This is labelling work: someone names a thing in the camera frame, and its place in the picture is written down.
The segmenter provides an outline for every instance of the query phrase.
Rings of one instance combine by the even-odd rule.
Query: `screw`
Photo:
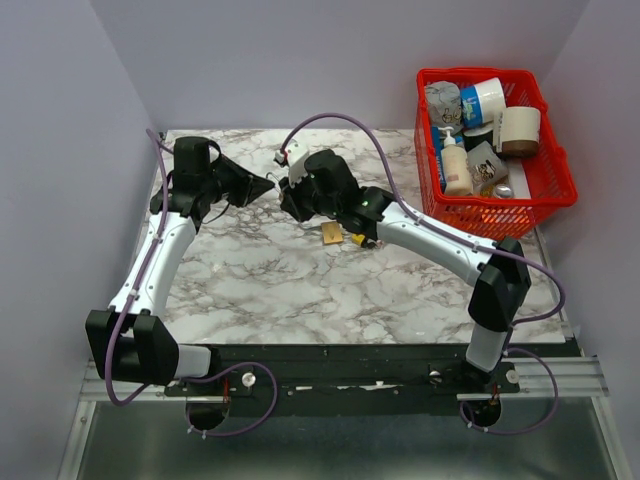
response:
[[[251,388],[253,387],[253,385],[255,385],[256,383],[256,376],[253,374],[253,372],[247,372],[242,376],[242,384],[247,387],[247,388]]]
[[[442,383],[442,375],[437,370],[431,370],[429,372],[429,383],[431,385],[439,385]]]
[[[505,377],[507,379],[507,382],[512,383],[513,385],[520,381],[520,375],[518,375],[518,372],[516,372],[515,370],[509,370]]]

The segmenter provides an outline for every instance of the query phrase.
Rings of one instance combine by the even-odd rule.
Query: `gray floor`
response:
[[[547,406],[512,401],[499,425],[524,426]],[[187,435],[183,409],[173,402],[100,404],[80,478],[615,478],[589,399],[563,400],[547,427],[506,438],[469,431],[457,417],[420,415],[272,418],[247,435],[203,441]]]

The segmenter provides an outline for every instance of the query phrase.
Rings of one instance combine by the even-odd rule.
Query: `cylindrical container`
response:
[[[458,86],[451,82],[434,82],[425,87],[425,93],[431,126],[452,127],[452,135],[462,130],[462,106]]]
[[[460,97],[462,118],[467,128],[491,122],[498,113],[507,108],[502,84],[497,77],[462,89]]]
[[[467,152],[473,150],[482,142],[493,144],[493,122],[485,123],[478,128],[468,128],[462,131],[464,148]]]
[[[509,107],[500,112],[493,128],[493,146],[504,157],[533,157],[540,144],[540,110]]]
[[[442,149],[442,169],[447,182],[444,193],[453,196],[471,195],[473,183],[467,167],[467,152],[456,145],[456,141],[450,135],[451,127],[446,130],[447,138],[444,139],[444,149]]]

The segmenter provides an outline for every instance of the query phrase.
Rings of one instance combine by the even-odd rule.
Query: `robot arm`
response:
[[[289,176],[280,181],[281,208],[299,222],[319,214],[336,220],[347,231],[371,240],[383,240],[411,250],[455,273],[474,287],[469,314],[476,322],[467,349],[470,375],[485,383],[498,365],[510,324],[531,286],[520,262],[479,252],[414,222],[393,195],[378,187],[360,187],[344,159],[332,150],[313,155],[292,142],[287,155],[276,162],[289,166]],[[520,243],[506,238],[493,240],[459,231],[430,217],[439,227],[476,246],[505,250],[523,256]]]
[[[212,150],[217,158],[212,160]],[[176,271],[212,204],[227,200],[244,207],[271,190],[274,184],[224,156],[216,142],[202,137],[182,137],[174,146],[170,173],[167,220],[162,239],[149,260],[126,321],[118,332],[112,361],[115,380],[167,385],[174,378],[201,377],[215,367],[211,350],[176,343],[163,325],[169,290]],[[104,378],[106,351],[116,319],[125,310],[134,278],[156,237],[162,210],[162,193],[151,199],[151,217],[141,251],[123,287],[107,310],[90,312],[85,328],[99,375]],[[124,333],[131,330],[133,335]]]

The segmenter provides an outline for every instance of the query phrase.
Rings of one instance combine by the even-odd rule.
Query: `cable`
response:
[[[269,408],[267,409],[267,411],[264,413],[264,415],[262,415],[258,420],[256,420],[255,422],[253,422],[251,425],[244,427],[244,428],[240,428],[238,430],[234,430],[232,432],[212,432],[209,430],[198,430],[197,428],[195,428],[192,424],[191,424],[191,419],[189,418],[189,408],[187,407],[186,411],[185,411],[185,417],[187,419],[187,423],[189,424],[189,429],[187,430],[187,432],[198,432],[202,435],[202,438],[204,439],[205,437],[235,437],[236,435],[242,435],[243,433],[247,433],[251,430],[253,430],[254,428],[256,428],[257,426],[261,425],[267,418],[269,418],[269,415],[271,415],[271,412],[273,412],[273,409],[276,407],[276,403],[278,401],[278,383],[276,382],[276,377],[273,375],[273,372],[271,370],[269,370],[265,365],[258,363],[258,362],[242,362],[242,363],[238,363],[236,365],[233,365],[232,367],[226,368],[223,371],[221,371],[220,373],[216,373],[213,377],[209,377],[209,378],[185,378],[184,380],[191,382],[191,383],[198,383],[198,384],[202,384],[202,383],[209,383],[209,382],[215,382],[216,380],[218,380],[221,377],[224,377],[225,375],[231,373],[232,371],[238,369],[238,368],[242,368],[242,367],[257,367],[261,370],[263,370],[267,375],[269,375],[269,378],[271,379],[271,384],[273,385],[273,398],[271,399],[271,405],[269,405]]]
[[[202,222],[203,225],[209,225],[210,223],[215,222],[217,219],[219,219],[222,215],[224,215],[225,213],[227,213],[227,210],[229,210],[229,207],[231,206],[230,203],[227,203],[227,206],[224,207],[222,209],[222,211],[216,215],[215,217],[213,217],[211,220],[207,221],[207,222]]]
[[[413,211],[411,210],[411,208],[404,203],[404,199],[402,198],[402,195],[400,195],[400,190],[398,189],[398,186],[396,185],[396,182],[393,180],[393,175],[391,174],[391,168],[389,166],[389,162],[387,160],[386,155],[384,154],[384,151],[382,150],[382,146],[380,145],[380,142],[378,141],[378,139],[375,137],[375,135],[373,134],[373,132],[366,126],[364,125],[362,122],[360,122],[359,120],[349,116],[349,115],[345,115],[342,113],[319,113],[318,115],[314,115],[308,119],[306,119],[305,121],[303,121],[302,123],[300,123],[297,127],[295,127],[293,130],[291,130],[291,132],[289,133],[289,135],[287,135],[287,138],[284,140],[284,142],[282,143],[282,147],[280,148],[280,151],[282,153],[284,153],[285,148],[287,147],[287,144],[289,143],[289,141],[291,141],[291,139],[293,138],[293,136],[298,133],[302,128],[306,127],[307,125],[309,125],[312,122],[315,122],[316,120],[320,120],[322,118],[339,118],[342,120],[346,120],[347,122],[350,122],[354,125],[356,125],[357,127],[359,127],[368,137],[369,139],[371,139],[371,141],[373,142],[373,145],[375,146],[378,155],[380,156],[380,160],[382,160],[382,166],[384,167],[384,171],[387,175],[387,179],[389,180],[389,185],[391,186],[391,190],[393,191],[393,195],[395,197],[396,202],[398,202],[398,204],[400,205],[400,207],[402,208],[402,210],[407,214],[407,216],[409,218],[411,218],[413,221],[418,222],[420,225],[422,225],[423,227],[428,228],[429,230],[431,230],[432,232],[437,233],[438,235],[441,235],[445,238],[448,238],[449,240],[453,240],[454,242],[463,245],[467,248],[471,248],[475,251],[479,251],[479,252],[483,252],[483,253],[488,253],[491,255],[498,255],[501,257],[505,257],[505,258],[509,258],[511,260],[516,260],[518,262],[522,262],[532,268],[535,268],[536,270],[544,273],[547,277],[549,277],[553,283],[555,283],[556,287],[558,288],[558,303],[557,305],[552,308],[550,311],[546,312],[546,313],[541,313],[539,315],[533,315],[530,317],[524,317],[524,318],[520,318],[518,320],[514,320],[511,325],[512,326],[516,326],[519,325],[521,323],[528,323],[528,322],[535,322],[538,320],[544,320],[546,318],[550,318],[553,315],[555,315],[556,313],[558,313],[560,310],[562,310],[562,308],[564,307],[565,301],[566,301],[566,293],[565,293],[565,289],[564,286],[562,285],[562,283],[560,282],[560,280],[556,277],[556,275],[549,270],[547,267],[540,265],[536,262],[534,262],[533,260],[530,260],[526,257],[521,257],[520,255],[516,255],[514,253],[511,252],[504,252],[502,250],[497,250],[495,248],[489,248],[489,247],[483,247],[481,245],[476,245],[473,242],[470,242],[464,238],[458,237],[457,235],[453,234],[453,233],[449,233],[446,230],[443,230],[435,225],[431,225],[427,222],[425,222],[421,216],[416,215],[413,213]]]
[[[144,274],[147,271],[149,266],[149,262],[151,262],[151,258],[160,243],[160,239],[162,238],[162,234],[164,232],[165,224],[167,223],[167,210],[169,205],[169,182],[167,180],[167,170],[164,166],[164,161],[162,159],[162,152],[160,149],[166,150],[170,153],[173,153],[169,148],[164,147],[162,145],[162,141],[156,136],[154,132],[147,128],[147,135],[153,142],[153,147],[156,153],[156,159],[158,160],[158,167],[160,168],[160,175],[162,177],[162,213],[160,215],[160,224],[158,225],[158,231],[156,232],[156,236],[151,242],[151,246],[147,251],[147,254],[144,256],[142,264],[140,265],[140,270],[136,274],[136,277],[133,281],[133,286],[131,287],[131,291],[129,295],[127,295],[127,300],[122,308],[122,312],[118,315],[118,319],[116,320],[116,324],[113,327],[113,332],[111,333],[111,337],[109,337],[109,344],[107,345],[107,354],[106,361],[104,367],[104,381],[107,388],[107,395],[111,402],[118,406],[123,407],[131,403],[131,401],[136,398],[140,393],[147,388],[149,385],[144,384],[136,389],[131,395],[129,395],[124,400],[120,400],[116,396],[116,392],[113,389],[113,353],[116,348],[116,342],[118,341],[118,336],[120,335],[120,330],[122,330],[122,324],[127,317],[127,313],[131,309],[131,305],[136,299],[137,292],[140,289],[140,284],[142,283],[142,279],[144,278]]]
[[[542,420],[534,423],[529,427],[521,428],[518,430],[491,430],[487,427],[481,427],[479,425],[476,425],[475,420],[473,418],[473,409],[471,408],[471,406],[467,402],[460,402],[460,417],[462,418],[464,423],[467,424],[468,428],[473,428],[474,430],[477,430],[479,432],[490,433],[491,435],[502,435],[502,436],[523,435],[525,433],[531,433],[534,430],[537,430],[538,428],[545,426],[547,423],[551,421],[556,411],[558,410],[558,406],[560,405],[560,394],[558,392],[558,382],[556,381],[556,377],[553,375],[553,372],[551,371],[551,368],[549,367],[549,365],[547,365],[547,363],[535,353],[530,352],[528,350],[524,350],[522,348],[510,347],[510,348],[507,348],[506,352],[521,353],[523,355],[527,355],[533,358],[534,360],[536,360],[547,371],[547,373],[549,374],[549,379],[551,380],[551,384],[553,385],[553,405],[551,406],[551,410],[549,410],[547,415],[545,415],[545,417]],[[470,415],[471,419],[469,419],[465,414],[465,408],[468,408],[469,412],[471,412],[471,415]]]

